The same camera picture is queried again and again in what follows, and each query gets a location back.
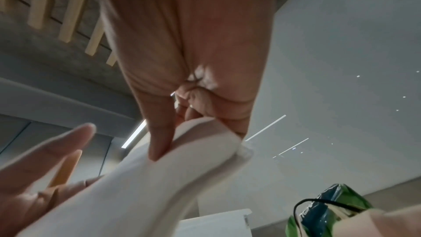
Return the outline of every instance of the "human hand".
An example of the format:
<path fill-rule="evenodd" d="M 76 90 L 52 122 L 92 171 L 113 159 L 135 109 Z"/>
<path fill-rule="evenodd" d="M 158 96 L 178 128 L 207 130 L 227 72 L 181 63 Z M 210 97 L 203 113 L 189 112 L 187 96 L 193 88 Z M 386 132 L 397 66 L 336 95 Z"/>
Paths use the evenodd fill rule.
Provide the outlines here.
<path fill-rule="evenodd" d="M 275 0 L 101 0 L 108 42 L 148 123 L 152 160 L 168 151 L 176 125 L 201 116 L 246 135 L 274 13 Z"/>
<path fill-rule="evenodd" d="M 15 236 L 98 179 L 53 187 L 37 194 L 27 192 L 63 158 L 83 149 L 95 131 L 92 124 L 84 124 L 33 147 L 0 169 L 0 236 Z"/>

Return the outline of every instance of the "green plastic bag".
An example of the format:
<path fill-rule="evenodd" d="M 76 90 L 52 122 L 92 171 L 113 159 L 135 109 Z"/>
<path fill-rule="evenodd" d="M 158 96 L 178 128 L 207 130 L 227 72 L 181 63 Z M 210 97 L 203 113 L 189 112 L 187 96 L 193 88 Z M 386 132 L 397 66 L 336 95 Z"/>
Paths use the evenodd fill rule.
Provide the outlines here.
<path fill-rule="evenodd" d="M 373 208 L 364 197 L 345 184 L 332 185 L 321 193 L 317 199 L 334 201 L 359 210 Z M 333 225 L 337 221 L 352 217 L 355 214 L 357 214 L 355 211 L 314 201 L 297 216 L 302 225 L 301 235 L 294 216 L 289 218 L 285 233 L 287 237 L 332 237 Z"/>

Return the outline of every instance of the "white cloth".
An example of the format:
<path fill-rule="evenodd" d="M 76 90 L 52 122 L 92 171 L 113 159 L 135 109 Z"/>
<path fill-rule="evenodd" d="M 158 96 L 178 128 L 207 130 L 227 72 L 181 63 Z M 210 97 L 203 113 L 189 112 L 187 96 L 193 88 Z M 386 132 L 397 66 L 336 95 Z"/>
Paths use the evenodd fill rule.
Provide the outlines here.
<path fill-rule="evenodd" d="M 181 124 L 172 151 L 151 162 L 130 153 L 107 176 L 19 237 L 168 237 L 197 195 L 242 167 L 252 152 L 217 120 Z"/>

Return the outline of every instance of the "black wire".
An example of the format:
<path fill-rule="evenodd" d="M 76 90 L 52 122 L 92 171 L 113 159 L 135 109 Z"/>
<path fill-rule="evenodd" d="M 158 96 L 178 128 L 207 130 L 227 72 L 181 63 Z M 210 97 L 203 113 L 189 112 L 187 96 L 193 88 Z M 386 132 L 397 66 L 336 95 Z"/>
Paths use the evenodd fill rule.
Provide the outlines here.
<path fill-rule="evenodd" d="M 327 199 L 316 199 L 316 198 L 307 198 L 304 200 L 301 200 L 300 202 L 298 202 L 295 206 L 294 206 L 294 220 L 295 220 L 295 224 L 298 227 L 298 230 L 300 231 L 300 237 L 303 237 L 303 233 L 301 232 L 301 227 L 298 224 L 298 219 L 297 219 L 297 207 L 305 202 L 319 202 L 319 203 L 323 203 L 323 204 L 329 204 L 329 205 L 334 205 L 340 208 L 344 208 L 344 209 L 348 209 L 352 212 L 355 213 L 361 213 L 363 212 L 365 209 L 363 208 L 358 208 L 355 206 L 351 206 L 351 205 L 346 205 L 346 204 L 342 204 L 336 201 L 332 201 L 332 200 L 327 200 Z"/>

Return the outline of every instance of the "ceiling light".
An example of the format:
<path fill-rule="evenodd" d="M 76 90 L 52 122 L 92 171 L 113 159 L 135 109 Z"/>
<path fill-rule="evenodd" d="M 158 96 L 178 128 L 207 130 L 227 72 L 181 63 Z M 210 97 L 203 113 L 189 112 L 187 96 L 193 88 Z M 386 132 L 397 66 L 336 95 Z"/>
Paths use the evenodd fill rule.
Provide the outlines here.
<path fill-rule="evenodd" d="M 278 121 L 280 121 L 281 119 L 285 118 L 286 115 L 283 115 L 282 117 L 278 118 L 277 120 L 275 120 L 274 122 L 272 122 L 271 124 L 269 124 L 268 126 L 264 127 L 263 129 L 261 129 L 260 131 L 258 131 L 256 134 L 254 134 L 253 136 L 251 136 L 249 139 L 246 140 L 249 141 L 251 138 L 255 137 L 257 134 L 260 134 L 261 132 L 263 132 L 264 130 L 266 130 L 267 128 L 269 128 L 270 126 L 274 125 L 275 123 L 277 123 Z"/>
<path fill-rule="evenodd" d="M 300 143 L 304 143 L 305 141 L 307 141 L 308 140 L 308 138 L 307 139 L 305 139 L 305 140 L 302 140 L 301 142 L 299 142 L 298 144 L 296 144 L 296 145 L 294 145 L 294 146 L 292 146 L 292 147 L 290 147 L 290 148 L 288 148 L 287 150 L 285 150 L 285 151 L 283 151 L 282 153 L 280 153 L 279 155 L 282 155 L 283 153 L 285 153 L 286 151 L 288 151 L 288 150 L 290 150 L 290 149 L 293 149 L 294 147 L 296 147 L 297 145 L 299 145 Z"/>
<path fill-rule="evenodd" d="M 127 146 L 136 138 L 136 136 L 146 127 L 146 120 L 143 120 L 142 123 L 137 127 L 136 131 L 127 139 L 123 144 L 122 148 L 127 148 Z"/>

